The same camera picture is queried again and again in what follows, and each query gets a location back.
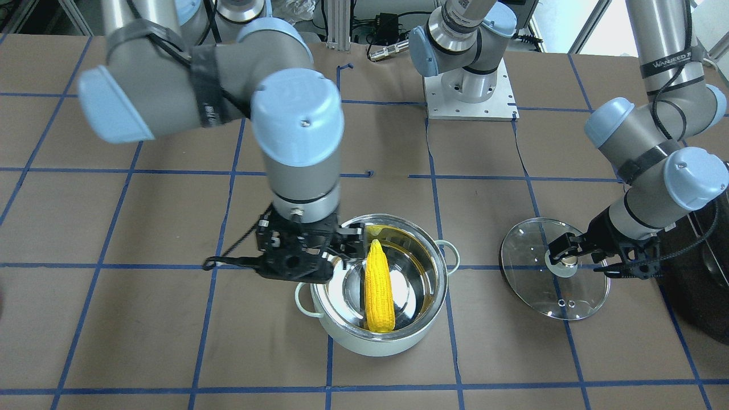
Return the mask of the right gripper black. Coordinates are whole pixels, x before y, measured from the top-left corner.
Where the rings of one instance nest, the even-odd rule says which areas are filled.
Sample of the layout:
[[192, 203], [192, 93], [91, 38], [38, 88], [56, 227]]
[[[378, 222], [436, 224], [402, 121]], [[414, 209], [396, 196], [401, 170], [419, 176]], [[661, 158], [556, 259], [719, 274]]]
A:
[[347, 268], [365, 259], [367, 239], [365, 223], [338, 227], [338, 208], [322, 220], [302, 223], [287, 220], [268, 207], [257, 227], [262, 255], [255, 272], [271, 280], [325, 284], [333, 278], [325, 250]]

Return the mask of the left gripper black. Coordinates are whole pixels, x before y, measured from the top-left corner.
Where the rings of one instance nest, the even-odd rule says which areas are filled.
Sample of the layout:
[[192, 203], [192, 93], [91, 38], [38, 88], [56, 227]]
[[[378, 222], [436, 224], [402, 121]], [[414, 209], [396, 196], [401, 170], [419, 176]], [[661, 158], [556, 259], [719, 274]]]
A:
[[[615, 255], [621, 262], [608, 265], [608, 258]], [[548, 245], [550, 263], [577, 259], [576, 270], [592, 270], [608, 278], [660, 277], [659, 257], [659, 239], [636, 240], [623, 235], [613, 225], [609, 208], [590, 222], [583, 235], [567, 232]]]

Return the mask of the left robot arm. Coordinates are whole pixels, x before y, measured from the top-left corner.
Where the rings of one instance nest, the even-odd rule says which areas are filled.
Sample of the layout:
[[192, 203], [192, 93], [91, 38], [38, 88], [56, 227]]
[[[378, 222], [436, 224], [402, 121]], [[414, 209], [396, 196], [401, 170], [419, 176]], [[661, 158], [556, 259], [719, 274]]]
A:
[[[727, 165], [682, 141], [705, 132], [726, 113], [721, 90], [704, 80], [703, 50], [693, 31], [688, 1], [628, 1], [648, 103], [617, 97], [596, 109], [585, 133], [628, 184], [628, 191], [599, 213], [585, 233], [552, 240], [545, 264], [554, 273], [590, 255], [610, 278], [649, 278], [680, 255], [661, 253], [658, 232], [705, 207], [726, 191]], [[426, 24], [409, 32], [409, 54], [422, 77], [458, 72], [462, 81], [495, 76], [516, 32], [516, 17], [496, 1], [447, 1]]]

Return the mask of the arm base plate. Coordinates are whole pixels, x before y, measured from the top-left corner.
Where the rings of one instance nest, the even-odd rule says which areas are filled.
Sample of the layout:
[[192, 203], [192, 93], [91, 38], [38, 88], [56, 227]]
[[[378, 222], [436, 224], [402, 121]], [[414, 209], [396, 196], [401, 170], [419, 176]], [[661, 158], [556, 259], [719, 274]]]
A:
[[505, 60], [495, 72], [476, 75], [464, 68], [423, 78], [431, 120], [518, 120], [520, 114]]

